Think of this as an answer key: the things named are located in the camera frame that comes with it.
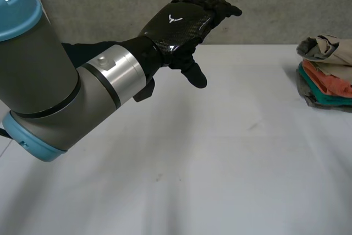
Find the white tabletop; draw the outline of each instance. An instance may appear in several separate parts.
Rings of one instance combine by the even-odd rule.
[[[352,114],[307,107],[295,46],[208,45],[51,163],[11,142],[1,235],[352,234]],[[0,142],[0,153],[8,141]]]

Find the gray cylindrical joint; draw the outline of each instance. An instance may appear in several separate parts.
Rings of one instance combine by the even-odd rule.
[[[26,33],[0,42],[0,57],[0,100],[17,113],[54,107],[78,82],[78,74],[45,15]]]

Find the beige cloth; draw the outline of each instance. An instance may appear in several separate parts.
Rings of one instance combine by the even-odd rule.
[[[325,75],[334,75],[352,85],[352,40],[331,35],[319,35],[317,45],[306,54],[306,59]]]

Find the screw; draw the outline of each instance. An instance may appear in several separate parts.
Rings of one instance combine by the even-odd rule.
[[[107,60],[104,56],[101,56],[101,57],[98,57],[98,63],[100,65],[105,65],[105,64],[107,64]]]

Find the stack of folded clothes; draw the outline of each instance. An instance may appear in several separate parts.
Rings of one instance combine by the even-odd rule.
[[[352,40],[319,35],[304,40],[297,88],[308,106],[352,113]]]

